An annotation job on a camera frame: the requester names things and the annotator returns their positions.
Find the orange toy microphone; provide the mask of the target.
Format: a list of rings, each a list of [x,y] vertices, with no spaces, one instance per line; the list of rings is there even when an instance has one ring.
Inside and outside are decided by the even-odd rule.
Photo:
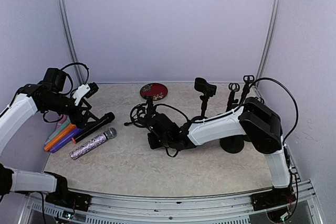
[[[67,134],[69,134],[72,130],[74,130],[76,126],[70,123],[67,127],[65,127],[60,133],[58,133],[45,147],[44,150],[49,151],[56,143],[58,143],[62,138],[64,138]]]

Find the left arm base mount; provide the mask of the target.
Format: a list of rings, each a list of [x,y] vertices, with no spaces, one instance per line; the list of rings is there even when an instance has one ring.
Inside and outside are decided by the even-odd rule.
[[[74,191],[69,191],[66,196],[54,192],[48,193],[45,200],[56,206],[87,212],[91,203],[91,196]]]

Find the glitter silver-head microphone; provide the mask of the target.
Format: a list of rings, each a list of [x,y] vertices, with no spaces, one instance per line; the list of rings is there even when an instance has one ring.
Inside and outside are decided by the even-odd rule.
[[[103,133],[95,136],[88,142],[82,144],[80,147],[74,149],[69,153],[69,156],[72,160],[76,160],[81,156],[89,153],[93,149],[97,148],[98,146],[102,145],[103,143],[107,142],[110,139],[113,139],[117,136],[117,131],[115,128],[110,127],[106,129]]]

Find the purple-head microphone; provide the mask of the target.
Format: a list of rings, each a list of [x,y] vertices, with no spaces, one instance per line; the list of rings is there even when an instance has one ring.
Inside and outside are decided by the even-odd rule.
[[[82,129],[75,128],[70,133],[68,133],[65,137],[63,137],[59,142],[57,142],[49,151],[54,153],[60,150],[63,146],[65,146],[68,142],[72,140],[73,137],[82,132]]]

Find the pink toy microphone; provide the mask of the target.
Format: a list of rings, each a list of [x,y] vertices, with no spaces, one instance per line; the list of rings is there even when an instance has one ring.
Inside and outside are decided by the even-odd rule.
[[[67,119],[67,116],[66,116],[66,115],[62,115],[62,116],[59,118],[58,123],[63,124],[64,121],[65,121],[66,119]]]

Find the aluminium frame post left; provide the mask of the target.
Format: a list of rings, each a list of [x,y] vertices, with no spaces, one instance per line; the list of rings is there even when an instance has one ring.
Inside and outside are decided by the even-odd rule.
[[[57,0],[57,3],[58,3],[59,11],[60,11],[61,23],[62,23],[62,27],[63,27],[64,34],[65,34],[66,43],[67,43],[68,50],[70,53],[71,62],[78,63],[79,59],[76,54],[74,41],[73,41],[73,37],[71,34],[70,23],[69,23],[67,9],[66,9],[66,2],[65,0]]]

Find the black microphone orange tip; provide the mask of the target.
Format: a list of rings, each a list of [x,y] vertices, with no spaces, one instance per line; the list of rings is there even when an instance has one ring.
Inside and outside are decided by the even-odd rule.
[[[93,132],[99,130],[103,126],[111,123],[115,119],[115,115],[112,112],[106,113],[98,121],[89,122],[89,125],[83,129],[80,133],[76,134],[71,140],[77,144],[84,138],[92,134]]]

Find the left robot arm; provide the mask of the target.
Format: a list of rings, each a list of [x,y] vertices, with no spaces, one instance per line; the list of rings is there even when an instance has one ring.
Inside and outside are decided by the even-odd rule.
[[[98,92],[95,82],[86,81],[77,88],[63,92],[69,74],[65,68],[48,68],[37,84],[26,84],[17,89],[11,102],[1,112],[1,151],[5,151],[13,137],[37,113],[55,112],[65,115],[78,129],[98,121],[88,98]],[[9,193],[48,193],[66,206],[73,201],[66,179],[60,175],[17,169],[1,164],[1,196]]]

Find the red floral plate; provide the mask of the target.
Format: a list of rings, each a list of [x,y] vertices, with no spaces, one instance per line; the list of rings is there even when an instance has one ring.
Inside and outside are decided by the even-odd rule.
[[[161,83],[149,83],[140,89],[140,96],[144,99],[151,97],[153,101],[165,98],[168,94],[168,88]]]

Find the aluminium frame post right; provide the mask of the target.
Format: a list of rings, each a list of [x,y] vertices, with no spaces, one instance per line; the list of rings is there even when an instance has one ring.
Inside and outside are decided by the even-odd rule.
[[[272,3],[270,20],[269,20],[269,25],[268,25],[267,34],[266,34],[266,40],[265,40],[265,44],[263,47],[263,52],[261,55],[261,60],[260,60],[260,64],[258,67],[257,75],[256,75],[257,79],[261,78],[265,72],[269,52],[271,49],[272,39],[273,39],[274,32],[276,29],[276,22],[277,22],[278,12],[280,8],[280,3],[281,3],[281,0],[273,0],[273,3]]]

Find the aluminium frame post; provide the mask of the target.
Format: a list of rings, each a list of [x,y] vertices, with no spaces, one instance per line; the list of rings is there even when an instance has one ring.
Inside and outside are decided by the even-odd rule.
[[[260,64],[258,67],[257,75],[256,75],[257,79],[261,78],[265,72],[269,52],[271,49],[272,39],[273,39],[274,32],[276,29],[276,22],[277,22],[278,12],[280,8],[280,3],[281,3],[281,0],[273,0],[273,3],[272,3],[270,20],[269,20],[269,25],[268,25],[267,34],[266,34],[266,40],[265,40],[265,44],[263,47],[263,52],[261,55],[261,60],[260,60]]]
[[[61,23],[62,23],[62,27],[63,27],[64,34],[65,34],[66,43],[67,43],[68,50],[70,53],[71,62],[78,63],[79,59],[76,54],[74,41],[73,41],[73,37],[71,34],[70,23],[69,23],[67,9],[66,9],[66,2],[65,0],[57,0],[57,3],[58,3],[59,11],[60,11]]]

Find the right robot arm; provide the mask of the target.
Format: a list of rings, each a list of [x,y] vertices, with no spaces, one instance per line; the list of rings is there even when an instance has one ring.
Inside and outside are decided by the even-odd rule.
[[[278,114],[253,97],[228,112],[212,118],[188,121],[177,126],[165,114],[156,113],[146,122],[152,149],[172,148],[180,152],[219,139],[249,138],[262,153],[270,170],[272,185],[269,201],[281,204],[289,196],[291,176],[285,156],[285,144]]]

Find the black stand for orange mic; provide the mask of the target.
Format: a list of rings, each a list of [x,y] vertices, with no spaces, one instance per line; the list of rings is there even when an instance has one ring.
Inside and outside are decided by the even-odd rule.
[[[238,99],[235,99],[235,93],[240,90],[240,85],[238,83],[230,83],[228,88],[230,94],[227,101],[226,111],[229,111],[238,106]]]

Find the teal toy microphone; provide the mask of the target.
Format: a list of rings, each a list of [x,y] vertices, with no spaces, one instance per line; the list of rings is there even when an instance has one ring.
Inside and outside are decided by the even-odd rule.
[[[64,121],[64,123],[62,125],[60,125],[57,129],[55,129],[46,139],[45,141],[45,145],[48,144],[53,138],[55,138],[61,131],[63,131],[68,125],[70,124],[70,122],[68,121]]]

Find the black tripod mic stand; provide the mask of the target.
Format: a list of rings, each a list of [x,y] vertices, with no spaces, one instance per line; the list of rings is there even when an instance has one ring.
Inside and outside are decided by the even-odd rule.
[[[152,97],[145,97],[146,103],[140,103],[132,108],[130,112],[130,122],[125,122],[124,126],[134,125],[138,128],[147,128],[150,119],[157,115],[156,106]]]

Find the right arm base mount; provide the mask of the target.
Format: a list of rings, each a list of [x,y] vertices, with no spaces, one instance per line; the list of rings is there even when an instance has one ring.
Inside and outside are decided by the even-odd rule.
[[[288,188],[273,188],[270,191],[251,195],[254,211],[278,207],[296,201],[295,193]]]

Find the black round-base mic stand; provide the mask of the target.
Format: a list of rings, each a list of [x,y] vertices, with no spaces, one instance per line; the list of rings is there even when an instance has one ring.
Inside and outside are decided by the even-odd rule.
[[[202,93],[202,95],[199,97],[202,101],[201,114],[194,118],[195,120],[201,120],[205,118],[208,101],[216,94],[217,86],[214,84],[209,84],[204,78],[197,77],[195,78],[194,89]]]

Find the aluminium front rail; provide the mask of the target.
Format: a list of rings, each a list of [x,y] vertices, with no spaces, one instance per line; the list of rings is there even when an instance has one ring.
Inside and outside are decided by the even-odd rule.
[[[25,197],[17,223],[32,223],[34,214],[45,213],[52,221],[67,223],[252,223],[257,217],[268,223],[268,213],[254,210],[253,191],[199,197],[137,197],[91,192],[88,211],[77,210],[67,220],[66,208],[42,203],[38,194]]]

